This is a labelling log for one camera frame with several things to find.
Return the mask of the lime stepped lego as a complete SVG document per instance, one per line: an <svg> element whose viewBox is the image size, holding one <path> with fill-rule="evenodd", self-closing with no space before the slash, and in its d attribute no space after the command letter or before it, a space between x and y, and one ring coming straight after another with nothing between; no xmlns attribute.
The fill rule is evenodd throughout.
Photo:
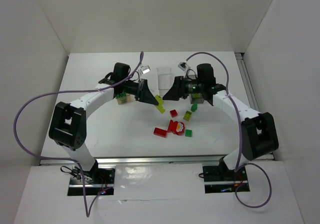
<svg viewBox="0 0 320 224"><path fill-rule="evenodd" d="M155 105L155 107L157 108L157 110L161 113L164 114L165 113L165 108L163 107L164 101L162 99L162 97L160 95L156 95L155 99L158 102L158 105Z"/></svg>

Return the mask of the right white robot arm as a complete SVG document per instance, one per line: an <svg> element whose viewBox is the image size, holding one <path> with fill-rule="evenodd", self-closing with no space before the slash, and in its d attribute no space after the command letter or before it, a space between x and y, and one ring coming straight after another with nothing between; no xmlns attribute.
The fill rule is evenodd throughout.
<svg viewBox="0 0 320 224"><path fill-rule="evenodd" d="M279 148L273 116L261 113L235 98L227 88L216 82L214 69L209 63L199 64L197 76L176 76L164 100L178 101L191 94L200 94L211 106L233 119L239 128L239 147L219 160L222 175L237 171L239 167Z"/></svg>

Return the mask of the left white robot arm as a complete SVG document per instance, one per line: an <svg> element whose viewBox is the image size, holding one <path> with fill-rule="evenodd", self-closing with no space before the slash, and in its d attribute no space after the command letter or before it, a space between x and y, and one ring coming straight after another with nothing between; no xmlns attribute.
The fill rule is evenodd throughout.
<svg viewBox="0 0 320 224"><path fill-rule="evenodd" d="M79 162L86 177L94 180L102 176L97 160L90 154L85 140L87 137L87 119L105 103L116 96L126 93L142 103L158 105L148 87L148 81L139 82L126 80L120 85L116 83L129 76L130 66L117 62L113 72L108 73L98 82L98 91L89 92L84 96L70 102L56 104L48 132L50 139L61 146L71 159Z"/></svg>

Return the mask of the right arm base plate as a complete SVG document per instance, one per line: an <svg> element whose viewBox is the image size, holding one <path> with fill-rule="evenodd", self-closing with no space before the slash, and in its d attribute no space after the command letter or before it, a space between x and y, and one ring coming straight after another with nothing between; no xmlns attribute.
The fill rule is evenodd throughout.
<svg viewBox="0 0 320 224"><path fill-rule="evenodd" d="M204 181L206 194L249 192L247 171L242 167L237 173L234 171L222 172L217 165L203 166L198 177Z"/></svg>

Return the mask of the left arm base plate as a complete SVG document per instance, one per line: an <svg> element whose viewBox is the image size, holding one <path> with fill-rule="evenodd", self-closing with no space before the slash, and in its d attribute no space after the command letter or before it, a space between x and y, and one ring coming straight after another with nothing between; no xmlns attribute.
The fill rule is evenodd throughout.
<svg viewBox="0 0 320 224"><path fill-rule="evenodd" d="M69 168L62 166L60 170L70 175L67 195L70 197L83 195L83 179L77 166ZM102 196L114 195L115 167L101 168L95 178L84 176L85 192L87 196L95 196L101 192Z"/></svg>

